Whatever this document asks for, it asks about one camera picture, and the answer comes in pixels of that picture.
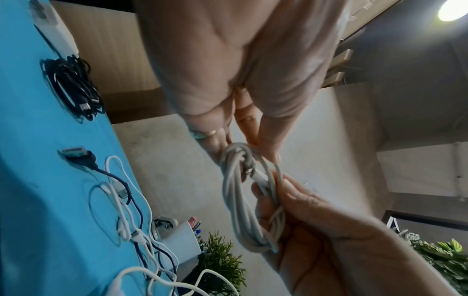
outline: hand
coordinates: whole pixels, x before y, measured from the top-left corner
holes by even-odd
[[[264,258],[293,296],[457,295],[408,244],[379,220],[340,210],[283,174],[286,211],[280,252]],[[256,183],[255,213],[268,229],[275,208]]]
[[[146,52],[174,110],[218,163],[233,117],[269,161],[320,88],[347,0],[136,0]],[[258,109],[263,113],[257,122]]]

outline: pen holder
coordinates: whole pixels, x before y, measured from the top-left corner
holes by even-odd
[[[162,243],[174,253],[179,265],[201,254],[194,231],[187,221],[179,224],[167,238],[162,240]],[[172,270],[171,261],[167,256],[161,254],[161,261],[165,269]]]

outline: ring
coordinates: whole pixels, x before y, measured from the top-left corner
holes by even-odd
[[[203,140],[203,139],[205,139],[205,138],[208,138],[208,137],[210,137],[210,136],[216,134],[216,130],[214,130],[214,131],[209,131],[209,132],[206,132],[206,133],[204,133],[204,132],[192,132],[192,131],[189,131],[189,133],[190,133],[190,136],[191,136],[192,138],[194,138],[195,140]]]

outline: green plant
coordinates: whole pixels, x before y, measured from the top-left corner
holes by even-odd
[[[398,234],[440,272],[458,293],[468,296],[468,255],[464,253],[458,241],[452,238],[450,242],[439,241],[438,245],[435,245],[421,241],[419,235],[407,233],[407,230]]]
[[[210,233],[207,242],[202,242],[206,247],[206,252],[198,255],[198,265],[195,267],[199,272],[204,269],[211,269],[224,276],[239,291],[240,285],[245,286],[245,268],[241,268],[242,255],[233,256],[229,251],[233,247],[233,242],[225,242],[218,232]],[[199,285],[212,295],[234,295],[234,291],[216,276],[205,274]]]

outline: blue table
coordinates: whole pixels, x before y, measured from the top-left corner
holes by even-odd
[[[101,168],[107,156],[117,155],[136,184],[107,117],[77,121],[45,83],[39,62],[55,58],[33,26],[28,1],[0,0],[3,296],[102,295],[120,270],[140,265],[133,244],[119,239],[117,212],[97,187],[107,178],[58,153],[84,146]],[[111,170],[123,178],[115,163]],[[135,200],[147,227],[146,204],[139,195]],[[122,287],[128,296],[144,295],[144,276],[128,275]],[[168,294],[155,285],[153,295]]]

